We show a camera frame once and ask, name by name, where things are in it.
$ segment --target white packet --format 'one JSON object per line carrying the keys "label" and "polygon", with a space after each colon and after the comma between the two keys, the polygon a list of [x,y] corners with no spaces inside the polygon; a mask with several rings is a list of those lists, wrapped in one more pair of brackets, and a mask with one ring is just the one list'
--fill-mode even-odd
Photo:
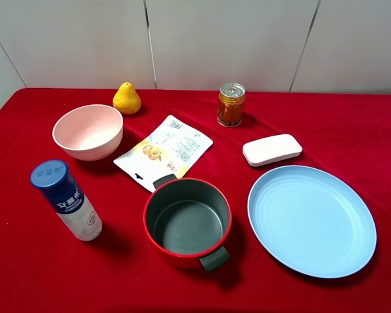
{"label": "white packet", "polygon": [[159,178],[181,178],[213,141],[172,115],[114,163],[150,192]]}

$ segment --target white bottle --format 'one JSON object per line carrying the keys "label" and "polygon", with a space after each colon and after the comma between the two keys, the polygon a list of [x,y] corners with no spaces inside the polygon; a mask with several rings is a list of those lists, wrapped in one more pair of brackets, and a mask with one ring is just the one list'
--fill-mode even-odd
{"label": "white bottle", "polygon": [[31,182],[40,189],[57,215],[69,230],[82,241],[96,238],[102,230],[102,221],[77,182],[70,175],[68,165],[50,160],[37,166]]}

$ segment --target table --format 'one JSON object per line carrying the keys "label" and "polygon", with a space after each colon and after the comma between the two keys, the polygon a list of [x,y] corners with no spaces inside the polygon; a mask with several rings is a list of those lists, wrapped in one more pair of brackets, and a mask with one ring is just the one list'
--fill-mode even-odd
{"label": "table", "polygon": [[[241,126],[216,121],[217,91],[139,90],[143,107],[124,117],[111,156],[75,160],[51,132],[66,112],[111,104],[115,90],[22,89],[0,111],[0,312],[391,312],[391,96],[248,93]],[[157,255],[143,229],[149,192],[113,164],[172,114],[213,140],[187,177],[228,198],[235,218],[231,259],[212,273],[182,271]],[[292,134],[297,158],[251,168],[246,142]],[[29,183],[39,163],[60,158],[103,220],[100,237],[72,236]],[[323,280],[276,261],[250,228],[255,180],[276,166],[302,164],[336,175],[367,203],[378,243],[355,275]]]}

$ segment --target can lid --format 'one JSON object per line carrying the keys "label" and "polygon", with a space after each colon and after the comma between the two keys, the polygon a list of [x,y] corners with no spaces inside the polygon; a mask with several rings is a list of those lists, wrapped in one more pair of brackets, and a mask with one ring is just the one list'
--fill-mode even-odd
{"label": "can lid", "polygon": [[238,98],[245,94],[245,88],[239,83],[225,83],[220,92],[229,98]]}
{"label": "can lid", "polygon": [[49,160],[38,165],[31,174],[31,183],[43,191],[51,188],[63,188],[68,183],[68,165],[60,160]]}

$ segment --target gray pot handle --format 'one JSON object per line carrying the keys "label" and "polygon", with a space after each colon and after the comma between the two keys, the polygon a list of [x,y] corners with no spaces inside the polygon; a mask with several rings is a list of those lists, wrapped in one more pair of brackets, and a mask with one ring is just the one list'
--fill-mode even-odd
{"label": "gray pot handle", "polygon": [[175,176],[174,174],[169,174],[169,175],[163,176],[163,177],[157,179],[156,181],[154,181],[154,187],[155,187],[155,189],[158,189],[163,184],[165,184],[168,181],[172,181],[173,179],[177,179],[177,176]]}
{"label": "gray pot handle", "polygon": [[214,271],[222,266],[226,261],[230,258],[229,252],[221,246],[219,249],[214,251],[212,254],[208,256],[204,256],[199,258],[201,264],[207,272]]}

